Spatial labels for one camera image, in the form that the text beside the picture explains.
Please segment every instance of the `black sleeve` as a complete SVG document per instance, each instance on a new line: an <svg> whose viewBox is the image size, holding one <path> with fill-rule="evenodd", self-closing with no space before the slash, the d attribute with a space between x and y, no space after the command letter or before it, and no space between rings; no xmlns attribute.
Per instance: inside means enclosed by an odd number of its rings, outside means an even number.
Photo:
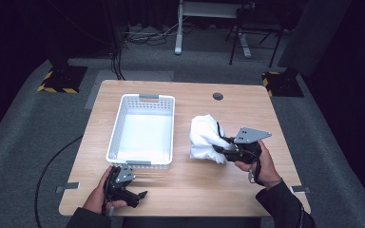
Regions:
<svg viewBox="0 0 365 228"><path fill-rule="evenodd" d="M313 218L303 210L300 200L292 194L284 181L269 191L261 190L256 199L274 218L275 227L316 227Z"/></svg>
<svg viewBox="0 0 365 228"><path fill-rule="evenodd" d="M109 228L111 220L84 208L76 209L70 221L67 223L67 228Z"/></svg>

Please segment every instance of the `desk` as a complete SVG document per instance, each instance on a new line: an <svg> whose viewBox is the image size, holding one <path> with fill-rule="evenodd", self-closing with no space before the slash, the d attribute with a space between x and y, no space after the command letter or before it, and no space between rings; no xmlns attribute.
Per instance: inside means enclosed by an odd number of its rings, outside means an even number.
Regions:
<svg viewBox="0 0 365 228"><path fill-rule="evenodd" d="M200 17L219 17L219 18L236 18L236 10L241 7L240 4L211 3L211 2L189 2L180 0L179 5L179 28L177 31L177 40L174 53L177 55L183 52L183 17L200 16ZM246 58L251 58L251 51L248 48L245 34L240 35L242 51Z"/></svg>
<svg viewBox="0 0 365 228"><path fill-rule="evenodd" d="M221 93L223 100L214 100L215 92ZM65 190L59 207L62 215L72 215L77 207L83 206L108 168L106 151L112 127L121 97L127 93L175 97L174 153L169 170L134 170L137 178L127 189L134 193L147 190L148 194L138 207L117 210L118 216L268 216L255 199L262 187L250 183L247 173L232 162L217 164L189 158L189 128L191 120L198 115L211 114L227 136L236 136L241 126L270 131L272 137L264 142L278 172L288 186L301 184L265 87L104 81L68 179L68 182L80 182L80 188ZM297 193L297 197L310 212L305 195Z"/></svg>

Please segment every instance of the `crumpled white towel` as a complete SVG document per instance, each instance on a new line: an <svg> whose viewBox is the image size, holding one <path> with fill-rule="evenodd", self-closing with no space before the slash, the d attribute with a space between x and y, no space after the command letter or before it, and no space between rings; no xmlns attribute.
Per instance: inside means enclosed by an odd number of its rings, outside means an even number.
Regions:
<svg viewBox="0 0 365 228"><path fill-rule="evenodd" d="M224 137L224 130L221 126L220 130ZM189 139L191 141L191 159L208 159L217 163L225 163L224 155L216 152L212 144L222 146L224 149L234 147L219 136L217 122L211 115L197 116L192 119Z"/></svg>

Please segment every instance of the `person's right hand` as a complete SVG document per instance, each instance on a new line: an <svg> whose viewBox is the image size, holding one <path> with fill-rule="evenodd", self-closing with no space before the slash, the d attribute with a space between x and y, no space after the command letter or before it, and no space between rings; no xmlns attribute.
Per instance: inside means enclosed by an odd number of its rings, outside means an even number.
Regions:
<svg viewBox="0 0 365 228"><path fill-rule="evenodd" d="M277 185L281 181L281 177L275 169L274 161L272 161L272 157L269 154L269 150L265 147L263 141L258 141L262 153L259 156L261 169L259 172L259 181L261 181L266 190L269 190L273 186ZM252 169L252 172L255 173L257 164L247 164L242 161L236 161L235 165L241 169L242 171L249 172Z"/></svg>

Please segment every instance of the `chair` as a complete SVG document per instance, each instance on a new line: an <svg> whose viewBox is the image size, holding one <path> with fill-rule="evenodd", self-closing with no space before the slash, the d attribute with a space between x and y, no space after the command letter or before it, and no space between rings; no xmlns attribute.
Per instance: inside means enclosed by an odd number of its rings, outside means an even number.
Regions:
<svg viewBox="0 0 365 228"><path fill-rule="evenodd" d="M276 7L276 5L274 5L274 1L243 1L243 3L241 4L241 8L237 10L236 23L229 30L229 33L226 37L227 41L230 37L230 34L232 32L235 33L229 65L232 65L233 56L236 48L249 48L244 46L237 46L237 40L239 39L239 36L241 34L266 32L266 35L259 42L260 44L262 44L262 42L265 41L265 39L268 38L272 33L277 34L277 41L275 43L274 52L269 63L269 67L271 67L278 50L280 38L285 29L285 27L282 25L279 18L277 17L277 14L275 13L276 9L278 8Z"/></svg>

